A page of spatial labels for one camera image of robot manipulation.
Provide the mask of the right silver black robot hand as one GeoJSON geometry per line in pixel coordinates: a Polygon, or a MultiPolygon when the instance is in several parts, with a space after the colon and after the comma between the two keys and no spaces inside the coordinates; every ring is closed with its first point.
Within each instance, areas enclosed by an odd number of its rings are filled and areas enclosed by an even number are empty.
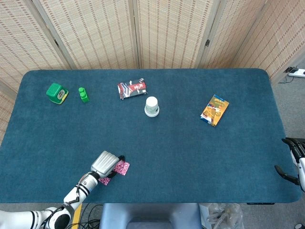
{"type": "Polygon", "coordinates": [[[305,191],[305,139],[304,138],[282,138],[282,141],[288,145],[292,160],[297,168],[298,176],[294,177],[285,173],[279,165],[275,165],[275,170],[283,179],[300,186],[305,191]]]}

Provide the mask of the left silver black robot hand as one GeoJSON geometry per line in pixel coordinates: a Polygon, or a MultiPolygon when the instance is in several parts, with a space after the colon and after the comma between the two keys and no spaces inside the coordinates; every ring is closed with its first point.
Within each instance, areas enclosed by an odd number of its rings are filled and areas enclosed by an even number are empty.
{"type": "Polygon", "coordinates": [[[124,155],[117,157],[108,151],[103,151],[92,163],[91,175],[97,180],[105,178],[113,171],[119,161],[124,161],[124,159],[124,155]]]}

